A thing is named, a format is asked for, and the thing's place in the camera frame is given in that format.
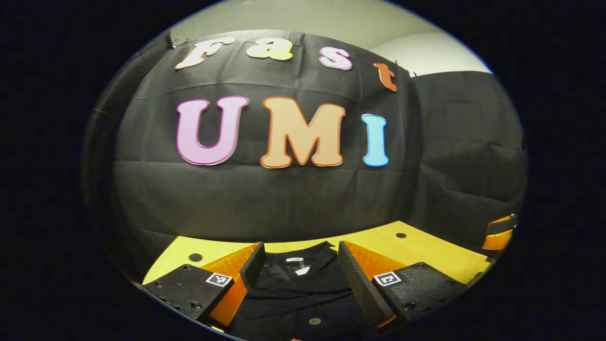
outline letter m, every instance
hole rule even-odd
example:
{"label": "letter m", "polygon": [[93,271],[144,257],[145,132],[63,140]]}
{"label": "letter m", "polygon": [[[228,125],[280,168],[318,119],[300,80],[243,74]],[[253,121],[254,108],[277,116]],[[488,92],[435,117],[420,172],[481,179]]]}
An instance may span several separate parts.
{"label": "letter m", "polygon": [[288,167],[292,158],[286,154],[287,141],[301,165],[307,163],[316,144],[318,148],[311,157],[313,164],[338,166],[343,162],[339,153],[339,136],[345,109],[335,104],[322,104],[307,124],[299,104],[292,98],[268,97],[263,105],[270,111],[270,128],[267,155],[261,158],[262,166]]}

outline letter u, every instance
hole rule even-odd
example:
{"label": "letter u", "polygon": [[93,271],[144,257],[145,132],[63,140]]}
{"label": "letter u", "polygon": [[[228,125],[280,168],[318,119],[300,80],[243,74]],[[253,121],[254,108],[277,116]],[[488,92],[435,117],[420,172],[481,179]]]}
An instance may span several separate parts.
{"label": "letter u", "polygon": [[229,159],[238,144],[238,130],[242,108],[248,105],[248,98],[227,96],[217,101],[222,109],[219,141],[206,147],[200,144],[198,129],[202,112],[208,107],[207,100],[191,100],[177,107],[179,123],[177,127],[177,150],[183,160],[203,166],[212,166]]}

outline blue letter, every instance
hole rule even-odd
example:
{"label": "blue letter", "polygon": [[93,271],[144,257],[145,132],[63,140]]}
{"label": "blue letter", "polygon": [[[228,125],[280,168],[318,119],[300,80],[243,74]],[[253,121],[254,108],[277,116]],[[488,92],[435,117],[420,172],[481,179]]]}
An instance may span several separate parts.
{"label": "blue letter", "polygon": [[364,163],[368,166],[381,167],[389,163],[385,155],[385,136],[383,128],[387,125],[385,118],[365,113],[362,122],[366,124],[368,132],[368,153],[364,157]]}

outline black shirt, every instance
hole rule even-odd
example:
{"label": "black shirt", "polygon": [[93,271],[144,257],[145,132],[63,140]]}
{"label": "black shirt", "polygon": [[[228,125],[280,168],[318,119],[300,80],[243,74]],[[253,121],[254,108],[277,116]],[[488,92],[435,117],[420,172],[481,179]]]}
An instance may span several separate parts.
{"label": "black shirt", "polygon": [[[249,341],[353,340],[370,329],[353,296],[336,252],[327,241],[307,249],[267,254],[256,287],[249,291],[227,332]],[[310,269],[298,275],[298,261]]]}

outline ceiling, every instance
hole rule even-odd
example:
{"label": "ceiling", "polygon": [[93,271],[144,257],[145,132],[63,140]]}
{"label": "ceiling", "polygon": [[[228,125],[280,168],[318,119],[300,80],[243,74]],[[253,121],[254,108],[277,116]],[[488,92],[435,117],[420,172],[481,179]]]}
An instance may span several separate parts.
{"label": "ceiling", "polygon": [[367,50],[403,36],[443,32],[381,0],[225,0],[177,23],[171,34],[180,44],[187,38],[257,29],[326,36]]}

